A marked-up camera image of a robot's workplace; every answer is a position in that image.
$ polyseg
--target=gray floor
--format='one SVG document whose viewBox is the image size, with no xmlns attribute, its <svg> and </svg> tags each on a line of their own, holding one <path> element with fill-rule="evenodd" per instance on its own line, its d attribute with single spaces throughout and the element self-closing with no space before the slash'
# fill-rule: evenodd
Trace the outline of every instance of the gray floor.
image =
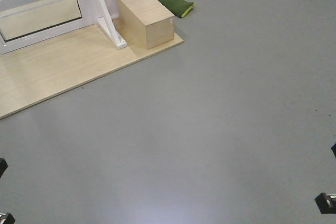
<svg viewBox="0 0 336 224">
<path fill-rule="evenodd" d="M 25 224 L 334 223 L 335 0 L 193 0 L 185 44 L 0 121 Z"/>
</svg>

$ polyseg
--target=black object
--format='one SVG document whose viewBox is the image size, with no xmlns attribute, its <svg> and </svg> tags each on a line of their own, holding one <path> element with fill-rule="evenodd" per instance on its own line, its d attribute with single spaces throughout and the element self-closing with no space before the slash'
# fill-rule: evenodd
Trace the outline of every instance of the black object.
<svg viewBox="0 0 336 224">
<path fill-rule="evenodd" d="M 3 158 L 0 158 L 0 178 L 3 175 L 3 173 L 6 171 L 8 165 L 6 161 Z"/>
<path fill-rule="evenodd" d="M 336 194 L 321 193 L 315 198 L 321 214 L 336 214 Z"/>
<path fill-rule="evenodd" d="M 13 215 L 10 214 L 9 212 L 6 213 L 6 214 L 0 214 L 0 223 L 1 224 L 13 224 L 14 222 L 15 222 L 15 219 L 14 219 Z"/>
<path fill-rule="evenodd" d="M 333 147 L 331 147 L 331 149 L 332 149 L 332 152 L 334 152 L 334 155 L 336 157 L 336 144 Z"/>
</svg>

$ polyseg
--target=mirror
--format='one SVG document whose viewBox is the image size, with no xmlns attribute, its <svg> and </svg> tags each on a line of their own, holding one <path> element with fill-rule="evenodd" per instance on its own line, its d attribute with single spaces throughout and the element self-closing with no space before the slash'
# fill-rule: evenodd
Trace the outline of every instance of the mirror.
<svg viewBox="0 0 336 224">
<path fill-rule="evenodd" d="M 0 0 L 5 42 L 81 18 L 78 0 Z"/>
</svg>

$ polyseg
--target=white post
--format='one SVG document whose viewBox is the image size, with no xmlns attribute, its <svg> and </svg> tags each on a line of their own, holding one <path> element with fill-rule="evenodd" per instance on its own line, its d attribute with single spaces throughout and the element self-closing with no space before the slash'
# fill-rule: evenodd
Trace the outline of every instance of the white post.
<svg viewBox="0 0 336 224">
<path fill-rule="evenodd" d="M 114 44 L 119 48 L 127 46 L 126 41 L 117 32 L 112 22 L 110 13 L 106 7 L 105 0 L 93 0 L 93 8 L 96 10 L 97 17 L 95 18 L 97 24 L 103 29 L 103 31 L 109 36 Z"/>
</svg>

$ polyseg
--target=yellow-green edge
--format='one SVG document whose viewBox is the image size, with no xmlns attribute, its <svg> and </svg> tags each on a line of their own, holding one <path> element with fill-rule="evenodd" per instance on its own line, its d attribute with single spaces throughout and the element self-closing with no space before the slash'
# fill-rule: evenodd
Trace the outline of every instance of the yellow-green edge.
<svg viewBox="0 0 336 224">
<path fill-rule="evenodd" d="M 181 16 L 181 18 L 184 18 L 185 16 L 187 16 L 187 14 L 191 11 L 191 9 L 195 6 L 195 3 L 193 3 Z"/>
</svg>

